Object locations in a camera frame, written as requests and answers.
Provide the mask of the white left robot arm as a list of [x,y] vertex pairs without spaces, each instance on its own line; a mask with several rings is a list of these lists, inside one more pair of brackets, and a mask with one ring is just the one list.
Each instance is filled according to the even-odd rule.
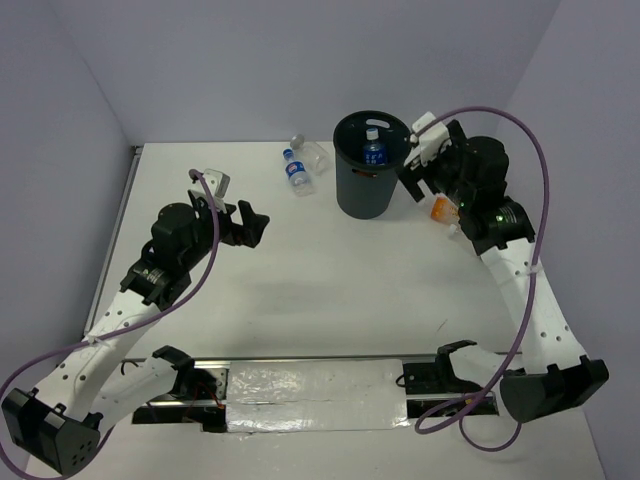
[[56,369],[29,390],[13,389],[2,412],[13,443],[67,479],[97,455],[111,429],[152,399],[191,400],[216,379],[169,345],[125,375],[117,370],[137,341],[194,292],[191,270],[215,256],[215,241],[256,247],[269,217],[241,200],[209,207],[190,192],[189,203],[163,207],[141,257],[128,270],[104,315]]

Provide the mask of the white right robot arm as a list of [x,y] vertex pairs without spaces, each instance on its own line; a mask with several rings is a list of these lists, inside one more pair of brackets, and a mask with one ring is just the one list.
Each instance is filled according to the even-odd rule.
[[361,111],[338,123],[333,145],[337,201],[353,218],[382,214],[397,184],[415,201],[429,193],[451,201],[517,326],[505,356],[471,340],[446,344],[433,361],[406,364],[400,388],[448,392],[456,420],[497,390],[511,418],[525,424],[582,405],[608,380],[605,363],[590,359],[571,333],[543,273],[543,227],[506,193],[509,158],[499,140],[469,137],[451,117],[426,114],[407,126]]

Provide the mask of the small orange plastic bottle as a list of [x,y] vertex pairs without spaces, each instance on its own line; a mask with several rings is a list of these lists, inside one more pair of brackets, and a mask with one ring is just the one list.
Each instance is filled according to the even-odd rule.
[[359,175],[361,177],[365,177],[365,178],[376,178],[377,177],[376,173],[366,172],[366,171],[361,171],[361,170],[354,170],[353,173],[355,173],[356,175]]

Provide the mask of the blue label water bottle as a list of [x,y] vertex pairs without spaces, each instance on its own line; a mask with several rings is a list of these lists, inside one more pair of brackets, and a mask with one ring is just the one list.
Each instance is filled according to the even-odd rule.
[[366,130],[366,142],[363,145],[363,161],[366,165],[386,165],[388,155],[386,146],[380,139],[379,130],[370,127]]

